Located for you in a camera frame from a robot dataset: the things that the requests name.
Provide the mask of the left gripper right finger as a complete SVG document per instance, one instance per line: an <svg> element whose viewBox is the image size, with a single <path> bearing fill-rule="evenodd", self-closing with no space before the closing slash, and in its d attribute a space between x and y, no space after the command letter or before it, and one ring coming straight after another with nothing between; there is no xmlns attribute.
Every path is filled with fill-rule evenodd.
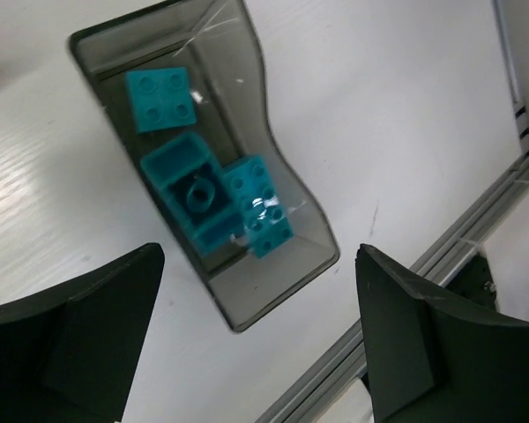
<svg viewBox="0 0 529 423"><path fill-rule="evenodd" d="M355 271L375 421L529 422L529 322L368 244Z"/></svg>

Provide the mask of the teal lego brick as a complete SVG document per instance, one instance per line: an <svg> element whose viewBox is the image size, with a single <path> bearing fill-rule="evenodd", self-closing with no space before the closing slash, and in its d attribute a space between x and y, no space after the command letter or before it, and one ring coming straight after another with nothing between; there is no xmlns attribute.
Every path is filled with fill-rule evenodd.
<svg viewBox="0 0 529 423"><path fill-rule="evenodd" d="M261 156L244 156L226 167L225 184L243 217L244 233L257 258L292 238L287 213Z"/></svg>

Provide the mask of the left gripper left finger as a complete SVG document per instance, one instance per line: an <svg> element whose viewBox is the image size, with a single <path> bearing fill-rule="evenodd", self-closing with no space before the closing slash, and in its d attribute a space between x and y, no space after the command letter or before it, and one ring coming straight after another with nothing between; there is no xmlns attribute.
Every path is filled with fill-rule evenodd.
<svg viewBox="0 0 529 423"><path fill-rule="evenodd" d="M119 422L160 288L147 243L0 305L0 422Z"/></svg>

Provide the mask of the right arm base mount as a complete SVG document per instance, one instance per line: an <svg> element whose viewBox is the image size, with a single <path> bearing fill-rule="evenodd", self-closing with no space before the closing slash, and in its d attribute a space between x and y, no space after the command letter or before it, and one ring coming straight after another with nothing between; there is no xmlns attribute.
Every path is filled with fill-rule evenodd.
<svg viewBox="0 0 529 423"><path fill-rule="evenodd" d="M488 259L477 254L448 283L446 288L484 308L497 311L497 291Z"/></svg>

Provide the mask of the small teal square lego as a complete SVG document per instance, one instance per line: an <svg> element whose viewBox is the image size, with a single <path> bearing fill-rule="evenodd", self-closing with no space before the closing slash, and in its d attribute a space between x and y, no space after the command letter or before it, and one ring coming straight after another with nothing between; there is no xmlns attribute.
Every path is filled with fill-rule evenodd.
<svg viewBox="0 0 529 423"><path fill-rule="evenodd" d="M197 123L185 67L132 70L124 80L137 133Z"/></svg>

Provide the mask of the teal frog oval lego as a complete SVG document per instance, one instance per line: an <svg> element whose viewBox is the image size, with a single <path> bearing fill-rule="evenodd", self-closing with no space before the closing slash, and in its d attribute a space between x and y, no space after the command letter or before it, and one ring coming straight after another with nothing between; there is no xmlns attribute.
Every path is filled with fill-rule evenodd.
<svg viewBox="0 0 529 423"><path fill-rule="evenodd" d="M186 131L150 152L140 166L200 255L244 235L243 217L226 187L225 173L196 132Z"/></svg>

